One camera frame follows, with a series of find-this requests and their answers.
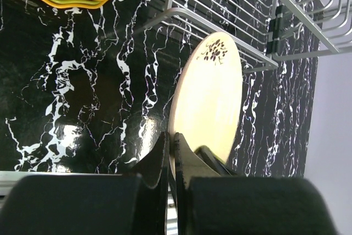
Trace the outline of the cream plate with dark patch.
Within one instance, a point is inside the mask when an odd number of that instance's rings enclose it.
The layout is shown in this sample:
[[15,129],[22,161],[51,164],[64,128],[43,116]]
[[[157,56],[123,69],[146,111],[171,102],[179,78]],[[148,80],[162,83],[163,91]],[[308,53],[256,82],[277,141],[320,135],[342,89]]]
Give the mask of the cream plate with dark patch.
[[205,145],[222,161],[239,123],[243,73],[233,38],[214,32],[195,48],[181,71],[170,108],[170,138],[183,134],[192,151]]

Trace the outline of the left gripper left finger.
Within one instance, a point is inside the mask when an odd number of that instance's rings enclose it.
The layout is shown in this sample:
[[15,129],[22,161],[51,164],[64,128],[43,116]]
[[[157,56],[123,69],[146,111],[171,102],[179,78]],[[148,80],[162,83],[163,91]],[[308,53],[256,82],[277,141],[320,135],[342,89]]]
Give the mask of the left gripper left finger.
[[125,174],[25,177],[6,196],[1,234],[165,234],[169,135]]

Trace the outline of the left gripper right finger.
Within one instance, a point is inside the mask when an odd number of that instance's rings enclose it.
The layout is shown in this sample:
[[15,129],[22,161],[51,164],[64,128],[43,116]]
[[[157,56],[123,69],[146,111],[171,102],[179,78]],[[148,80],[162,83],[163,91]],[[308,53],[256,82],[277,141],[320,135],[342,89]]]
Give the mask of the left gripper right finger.
[[221,176],[174,136],[179,234],[337,234],[307,179]]

